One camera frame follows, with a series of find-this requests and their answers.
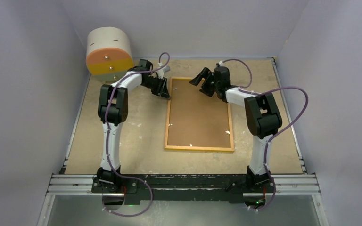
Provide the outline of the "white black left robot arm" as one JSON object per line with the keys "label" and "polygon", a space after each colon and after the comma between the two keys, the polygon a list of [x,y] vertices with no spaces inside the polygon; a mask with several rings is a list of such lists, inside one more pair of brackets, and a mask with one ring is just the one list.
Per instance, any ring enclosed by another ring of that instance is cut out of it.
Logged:
{"label": "white black left robot arm", "polygon": [[167,78],[164,77],[170,69],[166,63],[159,62],[158,65],[157,69],[153,69],[150,61],[141,59],[125,76],[111,85],[102,85],[100,89],[98,116],[104,131],[104,150],[96,178],[111,193],[119,191],[122,186],[119,147],[121,130],[129,112],[128,93],[143,86],[155,96],[167,100],[171,98]]}

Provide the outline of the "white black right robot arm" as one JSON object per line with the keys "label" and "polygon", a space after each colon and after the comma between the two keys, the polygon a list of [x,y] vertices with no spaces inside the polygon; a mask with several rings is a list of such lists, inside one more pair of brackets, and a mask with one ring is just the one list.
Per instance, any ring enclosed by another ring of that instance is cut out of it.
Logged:
{"label": "white black right robot arm", "polygon": [[216,94],[223,102],[244,107],[247,127],[253,136],[253,149],[247,168],[246,186],[256,192],[269,179],[268,153],[271,150],[271,137],[282,126],[282,117],[273,94],[268,91],[258,93],[243,90],[231,84],[230,71],[225,66],[218,66],[214,71],[207,67],[192,80],[190,84],[201,85],[200,92],[212,97]]}

